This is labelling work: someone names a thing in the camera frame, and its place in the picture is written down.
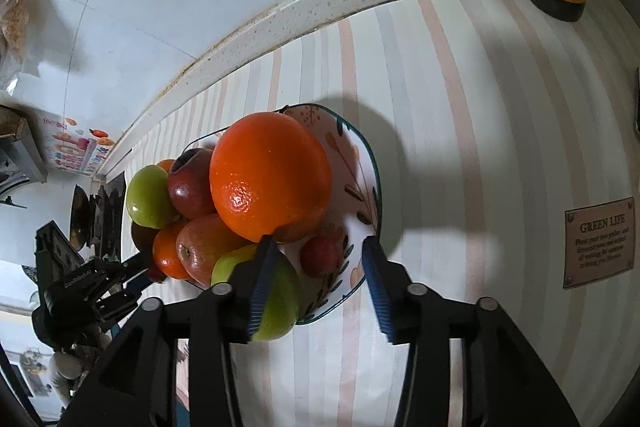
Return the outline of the large orange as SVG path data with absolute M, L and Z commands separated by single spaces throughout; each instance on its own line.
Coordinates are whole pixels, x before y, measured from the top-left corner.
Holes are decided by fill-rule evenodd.
M 253 243 L 264 235 L 294 243 L 326 217 L 332 171 L 308 129 L 288 115 L 262 112 L 221 135 L 209 185 L 218 215 L 235 234 Z
M 155 265 L 166 277 L 175 280 L 190 280 L 190 275 L 184 269 L 177 251 L 178 235 L 187 224 L 188 222 L 183 220 L 171 223 L 156 234 L 153 243 Z

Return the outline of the green apple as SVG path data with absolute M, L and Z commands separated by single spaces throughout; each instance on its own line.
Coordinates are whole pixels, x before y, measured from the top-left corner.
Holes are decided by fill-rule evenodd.
M 145 166 L 132 177 L 127 185 L 126 209 L 134 223 L 161 230 L 177 219 L 167 180 L 168 173 L 157 165 Z
M 214 265 L 210 283 L 228 282 L 234 268 L 241 262 L 255 257 L 257 245 L 250 244 L 222 255 Z M 299 277 L 284 254 L 280 254 L 262 321 L 253 335 L 254 341 L 271 341 L 285 336 L 296 324 L 299 317 Z

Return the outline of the red yellow apple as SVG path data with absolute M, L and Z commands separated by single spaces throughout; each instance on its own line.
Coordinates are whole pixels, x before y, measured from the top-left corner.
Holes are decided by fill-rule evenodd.
M 218 215 L 188 222 L 178 234 L 176 249 L 186 273 L 203 288 L 210 284 L 218 259 L 250 241 L 231 231 Z

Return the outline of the dark red apple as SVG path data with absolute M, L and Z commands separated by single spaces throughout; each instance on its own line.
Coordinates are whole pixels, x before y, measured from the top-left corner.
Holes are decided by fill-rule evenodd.
M 171 204 L 183 218 L 193 220 L 216 212 L 209 184 L 213 151 L 191 148 L 172 164 L 167 178 Z

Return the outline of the small brown orange fruit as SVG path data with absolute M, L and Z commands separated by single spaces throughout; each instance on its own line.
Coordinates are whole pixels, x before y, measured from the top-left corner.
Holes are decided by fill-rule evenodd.
M 155 264 L 153 259 L 153 244 L 158 231 L 142 227 L 136 222 L 132 222 L 130 233 L 134 246 L 137 247 L 137 250 L 140 251 L 140 253 L 144 254 L 146 264 L 148 265 L 149 279 L 156 283 L 162 283 L 165 275 L 160 271 L 160 268 Z

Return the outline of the orange persimmon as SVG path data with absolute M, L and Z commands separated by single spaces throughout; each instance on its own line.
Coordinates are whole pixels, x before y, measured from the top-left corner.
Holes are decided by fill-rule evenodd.
M 157 163 L 157 166 L 164 169 L 166 172 L 169 172 L 172 165 L 174 165 L 174 160 L 171 158 L 163 159 Z

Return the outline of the colourful fruit sticker sheet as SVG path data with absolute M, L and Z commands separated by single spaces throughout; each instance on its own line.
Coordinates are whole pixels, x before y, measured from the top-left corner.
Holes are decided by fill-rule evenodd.
M 52 168 L 94 176 L 118 140 L 115 131 L 85 119 L 34 110 L 34 131 L 42 158 Z

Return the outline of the brown green life label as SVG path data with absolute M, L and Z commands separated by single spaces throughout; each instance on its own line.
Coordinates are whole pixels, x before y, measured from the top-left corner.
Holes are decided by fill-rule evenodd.
M 563 288 L 634 269 L 636 205 L 632 196 L 564 212 Z

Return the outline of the white floral deer plate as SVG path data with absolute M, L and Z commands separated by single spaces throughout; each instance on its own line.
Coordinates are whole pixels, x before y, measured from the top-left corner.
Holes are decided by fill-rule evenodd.
M 280 243 L 272 236 L 300 280 L 295 325 L 310 324 L 344 303 L 363 282 L 362 242 L 368 236 L 377 236 L 382 225 L 380 175 L 363 134 L 333 110 L 319 104 L 297 104 L 268 113 L 288 115 L 308 129 L 326 152 L 332 171 L 330 205 L 321 225 L 294 243 Z M 229 127 L 212 134 L 212 151 Z M 338 230 L 344 234 L 340 267 L 318 279 L 307 277 L 299 263 L 300 248 L 312 236 Z

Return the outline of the striped cat print tablecloth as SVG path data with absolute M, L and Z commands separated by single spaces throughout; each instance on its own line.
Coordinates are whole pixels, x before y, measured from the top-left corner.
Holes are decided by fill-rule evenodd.
M 317 102 L 380 169 L 387 254 L 451 299 L 491 295 L 582 425 L 639 365 L 639 274 L 565 289 L 567 210 L 639 193 L 639 26 L 620 0 L 567 24 L 529 0 L 401 0 L 274 50 L 160 122 L 127 174 L 247 113 Z

